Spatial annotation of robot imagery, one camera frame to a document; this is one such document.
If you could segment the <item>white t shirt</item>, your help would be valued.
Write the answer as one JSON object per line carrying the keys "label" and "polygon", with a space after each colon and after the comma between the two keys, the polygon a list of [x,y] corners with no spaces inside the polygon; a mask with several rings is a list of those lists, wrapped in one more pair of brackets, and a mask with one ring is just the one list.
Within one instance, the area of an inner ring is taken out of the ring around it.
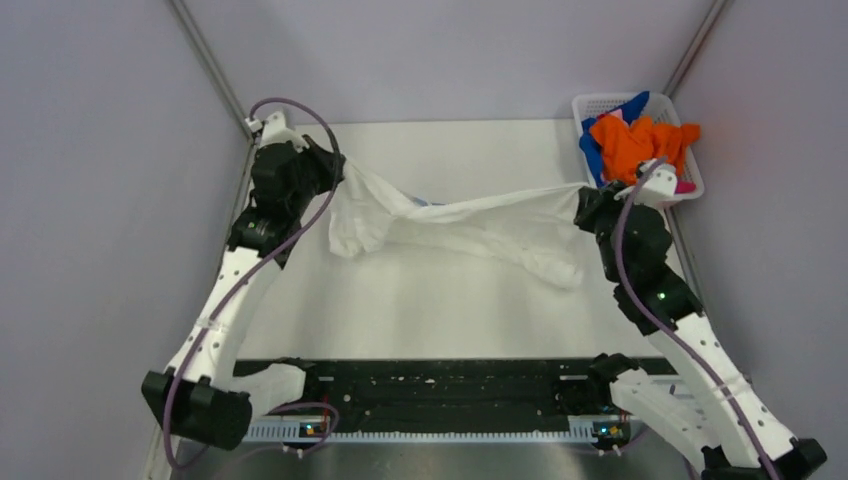
{"label": "white t shirt", "polygon": [[574,223],[580,183],[438,204],[409,195],[353,160],[330,205],[329,248],[343,258],[388,244],[438,248],[517,265],[553,286],[584,277]]}

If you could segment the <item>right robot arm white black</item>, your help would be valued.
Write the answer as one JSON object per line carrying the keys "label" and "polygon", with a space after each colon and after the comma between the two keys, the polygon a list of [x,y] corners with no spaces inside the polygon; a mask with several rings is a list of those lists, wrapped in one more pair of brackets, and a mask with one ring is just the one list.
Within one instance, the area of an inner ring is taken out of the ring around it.
{"label": "right robot arm white black", "polygon": [[589,404],[635,415],[673,446],[701,479],[807,479],[826,463],[759,398],[715,335],[695,292],[667,262],[673,239],[658,204],[675,177],[659,160],[637,183],[578,191],[575,225],[594,236],[619,310],[669,362],[694,398],[688,405],[623,354],[594,359]]}

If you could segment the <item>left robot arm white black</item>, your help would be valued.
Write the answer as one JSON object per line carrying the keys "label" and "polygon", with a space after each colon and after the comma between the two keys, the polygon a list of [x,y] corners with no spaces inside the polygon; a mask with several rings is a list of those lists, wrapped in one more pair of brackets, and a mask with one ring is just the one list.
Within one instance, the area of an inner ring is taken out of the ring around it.
{"label": "left robot arm white black", "polygon": [[141,385],[166,436],[221,450],[235,449],[251,423],[277,406],[303,414],[319,404],[320,386],[297,366],[277,364],[246,376],[235,367],[260,301],[298,240],[327,211],[345,163],[331,128],[324,149],[290,129],[281,114],[248,125],[257,141],[251,188],[230,227],[218,278],[185,343]]}

